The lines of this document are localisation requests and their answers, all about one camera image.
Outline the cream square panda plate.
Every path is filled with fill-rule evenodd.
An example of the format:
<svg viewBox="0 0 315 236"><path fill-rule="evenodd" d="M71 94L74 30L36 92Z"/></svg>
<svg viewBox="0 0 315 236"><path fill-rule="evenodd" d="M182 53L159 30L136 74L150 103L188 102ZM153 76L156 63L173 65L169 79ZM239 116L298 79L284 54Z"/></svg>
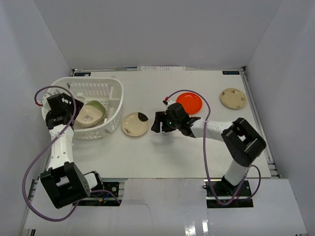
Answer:
<svg viewBox="0 0 315 236"><path fill-rule="evenodd" d="M75 129L94 127L103 118L103 109L93 105L84 105L74 122Z"/></svg>

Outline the green square panda plate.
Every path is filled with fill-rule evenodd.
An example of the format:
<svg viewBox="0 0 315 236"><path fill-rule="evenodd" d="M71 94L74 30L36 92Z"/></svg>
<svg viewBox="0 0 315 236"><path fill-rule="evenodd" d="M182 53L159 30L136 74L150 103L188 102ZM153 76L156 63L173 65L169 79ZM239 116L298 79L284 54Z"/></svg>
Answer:
<svg viewBox="0 0 315 236"><path fill-rule="evenodd" d="M88 114L92 118L92 121L102 123L107 118L107 111L105 107L97 100L91 100L86 103L89 108Z"/></svg>

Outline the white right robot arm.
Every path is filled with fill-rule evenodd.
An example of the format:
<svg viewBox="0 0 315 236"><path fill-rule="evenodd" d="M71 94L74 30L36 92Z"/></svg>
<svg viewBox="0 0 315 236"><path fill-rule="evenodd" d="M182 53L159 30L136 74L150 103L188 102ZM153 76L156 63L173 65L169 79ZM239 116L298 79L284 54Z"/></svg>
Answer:
<svg viewBox="0 0 315 236"><path fill-rule="evenodd" d="M179 103L171 104L165 111L156 112L151 127L155 133L179 130L184 136L212 139L225 143L232 162L222 177L222 189L228 196L240 190L240 182L251 164L266 148L265 140L244 118L231 122L206 121L191 117Z"/></svg>

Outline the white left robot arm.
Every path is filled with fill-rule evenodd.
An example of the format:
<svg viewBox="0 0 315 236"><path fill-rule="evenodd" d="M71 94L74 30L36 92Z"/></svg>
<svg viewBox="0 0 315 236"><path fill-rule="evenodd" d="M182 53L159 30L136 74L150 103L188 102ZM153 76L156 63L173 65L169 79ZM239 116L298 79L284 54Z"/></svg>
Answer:
<svg viewBox="0 0 315 236"><path fill-rule="evenodd" d="M99 196L104 184L96 171L83 174L73 161L72 139L74 136L73 112L78 115L83 103L71 96L58 93L47 98L50 110L45 116L51 139L57 140L51 146L48 167L41 173L40 181L55 208L73 204L84 198Z"/></svg>

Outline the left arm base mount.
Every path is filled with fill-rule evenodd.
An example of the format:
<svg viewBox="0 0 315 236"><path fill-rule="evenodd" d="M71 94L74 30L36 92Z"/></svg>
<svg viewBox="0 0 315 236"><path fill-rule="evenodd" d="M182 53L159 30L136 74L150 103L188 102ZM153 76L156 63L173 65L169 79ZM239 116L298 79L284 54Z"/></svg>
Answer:
<svg viewBox="0 0 315 236"><path fill-rule="evenodd" d="M82 207L119 207L122 202L122 188L118 181L103 181L92 189L89 197L81 200Z"/></svg>

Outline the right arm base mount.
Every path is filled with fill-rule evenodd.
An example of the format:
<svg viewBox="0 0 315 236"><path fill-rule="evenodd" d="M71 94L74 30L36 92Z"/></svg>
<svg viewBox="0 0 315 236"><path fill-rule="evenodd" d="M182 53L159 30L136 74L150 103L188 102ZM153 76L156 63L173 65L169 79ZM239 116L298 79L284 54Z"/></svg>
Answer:
<svg viewBox="0 0 315 236"><path fill-rule="evenodd" d="M229 199L232 198L233 193L228 193L226 190L224 190L223 185L221 181L213 181L213 187L214 191L217 195L217 197L222 202L228 202ZM246 198L250 197L252 195L252 191L249 185L249 182L247 180L244 181L241 189L237 193L236 197L234 198L233 202L227 206L223 206L222 204L218 203L218 201L215 199L209 183L206 181L205 184L202 186L202 188L206 191L206 203L208 209L215 209L215 208L253 208L253 200L248 199L245 201Z"/></svg>

